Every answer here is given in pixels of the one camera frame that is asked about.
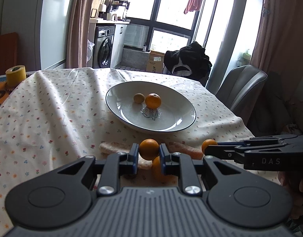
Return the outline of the person's right hand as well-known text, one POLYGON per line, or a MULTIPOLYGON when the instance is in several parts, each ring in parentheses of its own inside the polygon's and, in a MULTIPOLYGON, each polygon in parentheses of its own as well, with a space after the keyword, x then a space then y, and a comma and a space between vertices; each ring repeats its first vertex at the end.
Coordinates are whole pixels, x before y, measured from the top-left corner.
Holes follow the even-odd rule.
POLYGON ((280 185, 287 192, 289 192, 293 198, 293 208, 290 214, 291 219, 299 219, 300 216, 303 215, 303 198, 300 195, 296 194, 296 192, 292 191, 284 172, 279 172, 277 177, 280 185))

